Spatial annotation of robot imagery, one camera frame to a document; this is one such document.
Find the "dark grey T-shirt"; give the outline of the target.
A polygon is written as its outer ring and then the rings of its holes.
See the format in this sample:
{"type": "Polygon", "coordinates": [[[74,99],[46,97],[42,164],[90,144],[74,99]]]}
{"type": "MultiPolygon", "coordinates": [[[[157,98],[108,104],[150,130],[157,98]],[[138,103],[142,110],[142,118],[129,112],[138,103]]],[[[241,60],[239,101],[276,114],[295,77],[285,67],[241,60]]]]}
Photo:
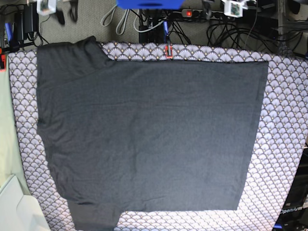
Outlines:
{"type": "Polygon", "coordinates": [[[38,134],[75,228],[125,211],[236,210],[267,62],[114,61],[95,37],[38,49],[38,134]]]}

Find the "red black table clamp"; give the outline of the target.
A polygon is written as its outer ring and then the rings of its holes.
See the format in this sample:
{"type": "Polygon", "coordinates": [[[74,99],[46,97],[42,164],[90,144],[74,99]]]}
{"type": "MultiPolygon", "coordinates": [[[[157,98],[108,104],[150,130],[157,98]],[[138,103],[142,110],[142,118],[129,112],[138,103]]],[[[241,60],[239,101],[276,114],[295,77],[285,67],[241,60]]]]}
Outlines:
{"type": "Polygon", "coordinates": [[[165,46],[165,54],[167,59],[173,59],[173,47],[172,44],[167,44],[165,46]]]}

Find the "fan patterned tablecloth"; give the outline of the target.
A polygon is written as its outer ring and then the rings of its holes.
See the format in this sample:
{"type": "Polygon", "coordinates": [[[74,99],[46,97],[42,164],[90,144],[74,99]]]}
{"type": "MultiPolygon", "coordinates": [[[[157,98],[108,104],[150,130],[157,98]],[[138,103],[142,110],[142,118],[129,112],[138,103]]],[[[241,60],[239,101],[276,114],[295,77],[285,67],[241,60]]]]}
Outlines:
{"type": "MultiPolygon", "coordinates": [[[[174,45],[173,59],[269,63],[260,122],[245,187],[235,211],[125,212],[118,231],[270,231],[282,213],[308,136],[308,64],[273,54],[174,45]]],[[[53,231],[72,231],[67,202],[56,190],[37,134],[37,52],[8,56],[21,161],[28,189],[53,231]]]]}

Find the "black power brick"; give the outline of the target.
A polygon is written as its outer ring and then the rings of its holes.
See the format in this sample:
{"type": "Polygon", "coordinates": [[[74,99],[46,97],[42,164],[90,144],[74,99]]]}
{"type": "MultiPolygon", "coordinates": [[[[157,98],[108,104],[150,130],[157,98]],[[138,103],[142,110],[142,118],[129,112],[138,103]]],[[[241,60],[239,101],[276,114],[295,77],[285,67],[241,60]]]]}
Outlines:
{"type": "Polygon", "coordinates": [[[16,41],[35,40],[39,30],[39,16],[37,13],[37,3],[33,2],[24,5],[22,10],[14,14],[14,38],[16,41]]]}

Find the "red clamp at left edge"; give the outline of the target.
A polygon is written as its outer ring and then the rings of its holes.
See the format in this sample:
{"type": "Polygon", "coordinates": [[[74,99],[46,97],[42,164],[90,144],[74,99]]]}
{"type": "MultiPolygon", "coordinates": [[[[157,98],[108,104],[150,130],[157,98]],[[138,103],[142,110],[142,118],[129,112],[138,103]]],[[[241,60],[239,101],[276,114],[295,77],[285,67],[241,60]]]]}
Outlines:
{"type": "Polygon", "coordinates": [[[5,72],[6,71],[6,55],[2,48],[0,48],[0,71],[5,72]]]}

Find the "white plastic bin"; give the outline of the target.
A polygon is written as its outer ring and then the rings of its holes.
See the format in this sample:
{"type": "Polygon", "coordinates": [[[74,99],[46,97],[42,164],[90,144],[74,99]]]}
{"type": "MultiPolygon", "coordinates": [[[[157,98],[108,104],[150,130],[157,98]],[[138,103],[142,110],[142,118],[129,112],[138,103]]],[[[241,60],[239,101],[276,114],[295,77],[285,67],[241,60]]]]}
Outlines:
{"type": "Polygon", "coordinates": [[[15,175],[0,188],[0,229],[2,231],[49,231],[37,199],[25,195],[15,175]]]}

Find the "black OpenArm box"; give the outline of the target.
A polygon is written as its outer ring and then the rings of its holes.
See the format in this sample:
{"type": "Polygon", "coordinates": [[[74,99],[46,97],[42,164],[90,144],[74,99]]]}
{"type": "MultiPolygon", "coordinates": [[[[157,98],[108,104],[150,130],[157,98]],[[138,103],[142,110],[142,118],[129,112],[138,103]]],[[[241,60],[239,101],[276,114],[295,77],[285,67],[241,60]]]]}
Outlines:
{"type": "Polygon", "coordinates": [[[308,229],[308,149],[303,154],[294,181],[273,227],[274,231],[308,229]]]}

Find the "black power strip red switch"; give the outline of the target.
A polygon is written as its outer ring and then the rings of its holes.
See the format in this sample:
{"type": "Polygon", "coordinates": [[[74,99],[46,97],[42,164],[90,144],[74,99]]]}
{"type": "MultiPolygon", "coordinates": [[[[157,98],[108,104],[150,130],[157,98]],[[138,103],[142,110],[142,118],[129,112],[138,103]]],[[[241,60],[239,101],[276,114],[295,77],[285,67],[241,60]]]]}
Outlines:
{"type": "Polygon", "coordinates": [[[220,19],[224,16],[223,12],[220,11],[208,11],[205,12],[203,10],[197,9],[181,9],[180,13],[183,18],[194,18],[194,19],[220,19]]]}

